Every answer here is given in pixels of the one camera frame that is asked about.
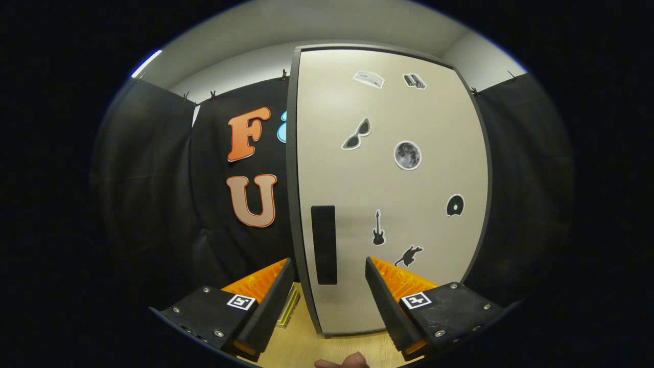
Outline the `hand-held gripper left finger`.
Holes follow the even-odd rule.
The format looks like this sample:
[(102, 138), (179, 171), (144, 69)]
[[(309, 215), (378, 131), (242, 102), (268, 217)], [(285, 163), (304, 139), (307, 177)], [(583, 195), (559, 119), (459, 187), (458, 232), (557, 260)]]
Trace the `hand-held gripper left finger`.
[(294, 284), (292, 259), (266, 266), (227, 286), (201, 286), (168, 307), (149, 310), (190, 340), (232, 360), (259, 360)]

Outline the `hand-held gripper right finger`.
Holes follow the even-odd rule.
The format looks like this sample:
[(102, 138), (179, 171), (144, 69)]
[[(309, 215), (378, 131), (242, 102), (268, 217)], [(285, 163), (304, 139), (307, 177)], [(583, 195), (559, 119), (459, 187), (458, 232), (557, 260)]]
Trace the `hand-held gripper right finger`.
[(365, 276), (386, 331), (406, 361), (446, 354), (483, 332), (504, 308), (464, 284), (438, 286), (376, 257)]

